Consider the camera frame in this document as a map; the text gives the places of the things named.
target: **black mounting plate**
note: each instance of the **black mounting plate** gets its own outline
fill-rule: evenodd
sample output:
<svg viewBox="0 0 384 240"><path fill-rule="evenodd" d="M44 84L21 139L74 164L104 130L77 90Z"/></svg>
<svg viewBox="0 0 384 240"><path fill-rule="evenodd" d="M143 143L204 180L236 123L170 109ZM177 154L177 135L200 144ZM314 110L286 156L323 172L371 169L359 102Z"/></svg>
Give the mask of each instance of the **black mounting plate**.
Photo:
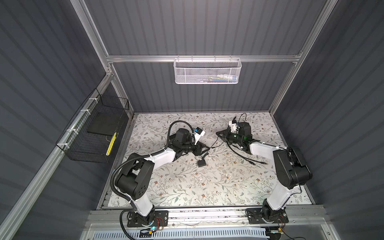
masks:
<svg viewBox="0 0 384 240"><path fill-rule="evenodd" d="M127 227L147 227L143 226L138 222L138 213L135 212L129 212L127 218L128 218L128 223ZM156 226L157 227L157 220L156 217L161 218L164 221L164 227L168 225L168 211L155 211L155 217L154 221L151 223L150 227Z"/></svg>
<svg viewBox="0 0 384 240"><path fill-rule="evenodd" d="M282 210L279 215L282 217L279 217L279 221L277 222L277 217L273 222L267 222L263 219L262 213L261 213L261 208L254 208L254 209L246 209L246 211L249 211L252 214L248 214L247 218L249 221L249 224L265 224L265 223L288 223L288 216L285 212L285 210Z"/></svg>

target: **corrugated wall panel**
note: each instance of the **corrugated wall panel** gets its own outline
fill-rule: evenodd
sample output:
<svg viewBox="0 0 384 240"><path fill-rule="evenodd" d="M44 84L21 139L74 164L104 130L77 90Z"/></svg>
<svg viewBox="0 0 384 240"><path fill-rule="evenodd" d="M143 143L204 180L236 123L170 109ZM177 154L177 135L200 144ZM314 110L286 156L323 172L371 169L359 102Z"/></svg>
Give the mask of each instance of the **corrugated wall panel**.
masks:
<svg viewBox="0 0 384 240"><path fill-rule="evenodd" d="M69 1L0 1L0 222L104 75ZM14 239L78 238L110 167L64 159Z"/></svg>
<svg viewBox="0 0 384 240"><path fill-rule="evenodd" d="M238 84L176 84L172 63L114 63L135 112L268 110L292 63L243 63Z"/></svg>
<svg viewBox="0 0 384 240"><path fill-rule="evenodd" d="M110 55L297 54L324 0L86 0Z"/></svg>
<svg viewBox="0 0 384 240"><path fill-rule="evenodd" d="M384 227L383 12L383 1L339 1L275 114L345 240Z"/></svg>

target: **floral patterned surface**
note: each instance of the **floral patterned surface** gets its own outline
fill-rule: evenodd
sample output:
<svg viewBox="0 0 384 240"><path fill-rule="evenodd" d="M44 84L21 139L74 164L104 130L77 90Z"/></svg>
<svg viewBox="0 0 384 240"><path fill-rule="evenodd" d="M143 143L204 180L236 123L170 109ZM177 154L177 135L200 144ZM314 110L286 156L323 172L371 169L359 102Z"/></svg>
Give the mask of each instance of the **floral patterned surface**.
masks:
<svg viewBox="0 0 384 240"><path fill-rule="evenodd" d="M184 120L192 127L202 128L206 134L200 142L207 146L217 139L216 132L227 128L228 121L241 113L159 113L138 114L134 130L129 140L124 160L131 153L140 155L155 152L164 147L169 125L176 120ZM252 128L254 139L283 146L275 124L269 113L247 113L246 120ZM171 134L183 123L173 126ZM219 139L214 146L222 143ZM147 194L155 206L223 206L261 205L277 182L273 161L241 152L243 156L267 162L267 165L251 165L235 155L226 144L211 149L207 165L198 167L192 153L182 156L175 162L165 164L153 171ZM301 194L293 195L288 204L311 204L302 188ZM112 193L109 207L125 207L128 202Z"/></svg>

